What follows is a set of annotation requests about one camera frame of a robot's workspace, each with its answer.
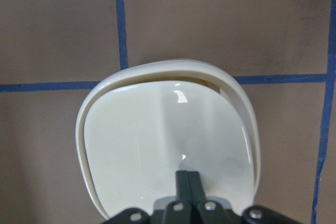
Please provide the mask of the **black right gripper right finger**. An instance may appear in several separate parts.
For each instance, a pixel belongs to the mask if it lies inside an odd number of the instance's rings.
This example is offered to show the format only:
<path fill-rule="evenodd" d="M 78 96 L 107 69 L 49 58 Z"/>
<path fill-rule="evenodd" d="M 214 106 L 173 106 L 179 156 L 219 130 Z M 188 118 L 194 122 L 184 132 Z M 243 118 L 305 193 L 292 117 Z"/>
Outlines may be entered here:
<path fill-rule="evenodd" d="M 261 205 L 246 208 L 238 215 L 217 200 L 206 198 L 199 172 L 188 172 L 192 197 L 191 223 L 296 224 L 298 221 Z"/>

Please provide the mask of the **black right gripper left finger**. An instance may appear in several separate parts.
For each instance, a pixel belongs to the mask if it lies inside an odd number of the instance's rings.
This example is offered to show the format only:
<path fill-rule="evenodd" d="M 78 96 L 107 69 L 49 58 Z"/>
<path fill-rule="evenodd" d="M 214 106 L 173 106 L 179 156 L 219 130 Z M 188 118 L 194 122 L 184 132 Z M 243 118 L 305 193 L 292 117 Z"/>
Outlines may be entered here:
<path fill-rule="evenodd" d="M 189 172 L 175 173 L 176 196 L 164 209 L 149 215 L 139 208 L 128 208 L 105 223 L 191 223 L 191 186 Z"/>

